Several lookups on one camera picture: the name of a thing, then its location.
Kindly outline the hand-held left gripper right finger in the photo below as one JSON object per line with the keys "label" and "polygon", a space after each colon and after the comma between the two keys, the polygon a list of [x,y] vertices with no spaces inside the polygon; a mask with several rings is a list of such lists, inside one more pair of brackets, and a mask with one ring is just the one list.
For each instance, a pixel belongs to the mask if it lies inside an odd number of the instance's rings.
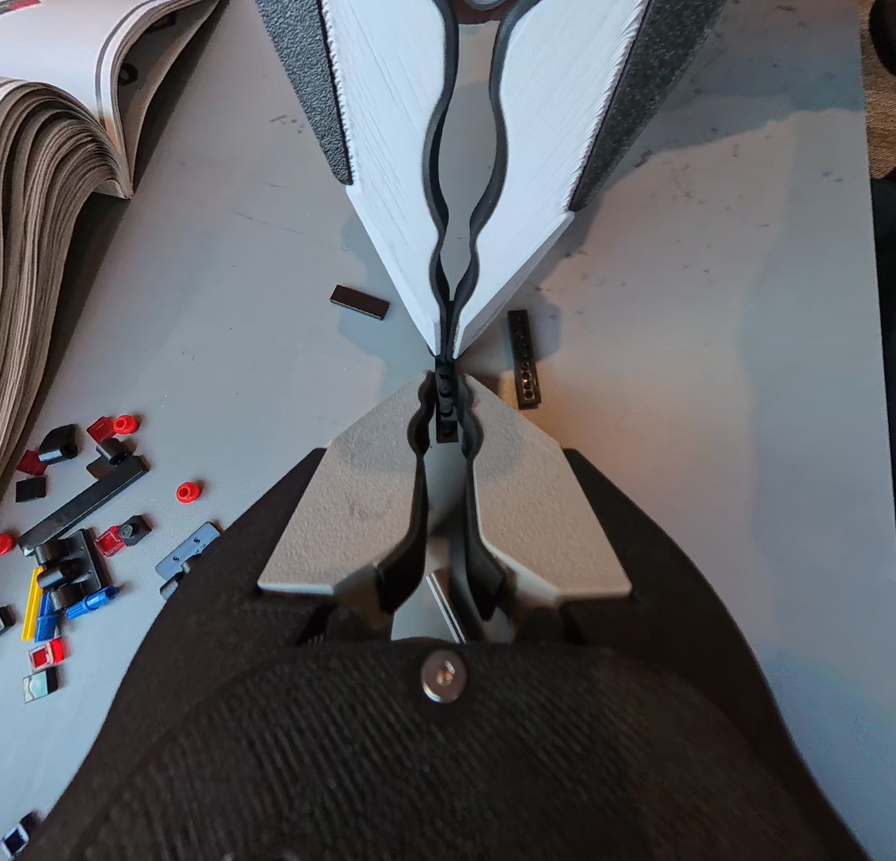
{"label": "hand-held left gripper right finger", "polygon": [[632,584],[561,445],[475,378],[461,375],[457,389],[477,613],[628,597]]}

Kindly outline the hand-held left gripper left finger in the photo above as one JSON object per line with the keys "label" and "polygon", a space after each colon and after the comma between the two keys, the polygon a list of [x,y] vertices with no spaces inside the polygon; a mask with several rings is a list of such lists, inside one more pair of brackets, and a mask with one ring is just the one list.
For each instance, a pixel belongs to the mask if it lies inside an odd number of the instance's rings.
{"label": "hand-held left gripper left finger", "polygon": [[330,442],[257,584],[393,613],[425,567],[431,373]]}

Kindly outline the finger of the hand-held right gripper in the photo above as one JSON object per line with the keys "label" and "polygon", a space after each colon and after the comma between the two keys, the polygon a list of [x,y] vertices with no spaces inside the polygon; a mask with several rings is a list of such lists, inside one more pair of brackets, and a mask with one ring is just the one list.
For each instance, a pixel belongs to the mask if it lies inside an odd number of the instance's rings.
{"label": "finger of the hand-held right gripper", "polygon": [[447,225],[438,156],[458,62],[447,0],[321,0],[349,158],[347,195],[434,355]]}
{"label": "finger of the hand-held right gripper", "polygon": [[460,356],[572,221],[572,196],[651,0],[518,0],[489,97],[497,153],[455,300]]}

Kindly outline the small brick pieces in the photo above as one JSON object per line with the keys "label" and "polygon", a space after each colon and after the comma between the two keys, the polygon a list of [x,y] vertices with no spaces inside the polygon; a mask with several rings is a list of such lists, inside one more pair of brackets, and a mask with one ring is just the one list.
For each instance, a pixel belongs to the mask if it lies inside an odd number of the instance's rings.
{"label": "small brick pieces", "polygon": [[[411,412],[388,412],[388,404],[370,410],[364,418],[342,433],[360,429],[350,439],[361,450],[386,452],[385,463],[397,461],[398,452],[409,452],[411,500],[399,504],[406,514],[399,527],[398,550],[387,558],[396,559],[399,575],[375,576],[375,600],[391,613],[417,587],[420,574],[411,578],[411,550],[423,553],[427,535],[428,498],[423,455],[429,448],[431,411],[420,412],[413,396]],[[92,823],[111,801],[114,805],[123,788],[123,778],[171,728],[185,727],[189,710],[210,698],[218,688],[262,660],[287,647],[302,645],[322,633],[337,600],[329,594],[263,595],[256,586],[262,570],[286,529],[287,521],[308,491],[323,463],[335,462],[337,441],[317,448],[258,500],[215,542],[200,540],[198,575],[187,587],[163,606],[121,681],[106,710],[106,717],[90,752],[63,791],[49,816],[38,822],[34,815],[24,818],[29,842],[22,850],[24,859],[75,859],[79,840],[94,833]],[[116,497],[142,474],[147,465],[137,456],[118,466],[106,464],[106,472],[68,501],[58,511],[26,531],[19,538],[22,553],[31,555],[40,545],[66,539],[67,532]]]}

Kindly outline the instruction booklet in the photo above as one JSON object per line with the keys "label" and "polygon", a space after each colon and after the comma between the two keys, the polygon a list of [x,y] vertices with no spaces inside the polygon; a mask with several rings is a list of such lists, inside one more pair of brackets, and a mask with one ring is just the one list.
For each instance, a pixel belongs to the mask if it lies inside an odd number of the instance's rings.
{"label": "instruction booklet", "polygon": [[219,0],[1,0],[1,462],[39,392],[73,228],[133,197],[141,126]]}

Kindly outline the black shiny tile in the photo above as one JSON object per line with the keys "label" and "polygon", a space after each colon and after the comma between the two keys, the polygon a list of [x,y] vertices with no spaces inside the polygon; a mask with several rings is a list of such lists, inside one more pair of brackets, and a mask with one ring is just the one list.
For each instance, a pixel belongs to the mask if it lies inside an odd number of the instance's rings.
{"label": "black shiny tile", "polygon": [[390,309],[388,300],[345,285],[337,285],[333,289],[330,302],[378,321],[383,321]]}

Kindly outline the person's dark clothing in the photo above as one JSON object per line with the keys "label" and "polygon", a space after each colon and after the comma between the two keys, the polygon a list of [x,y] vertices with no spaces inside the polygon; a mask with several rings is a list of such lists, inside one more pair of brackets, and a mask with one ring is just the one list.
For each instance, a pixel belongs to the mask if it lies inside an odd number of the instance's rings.
{"label": "person's dark clothing", "polygon": [[875,260],[882,337],[882,365],[895,482],[895,171],[871,179]]}

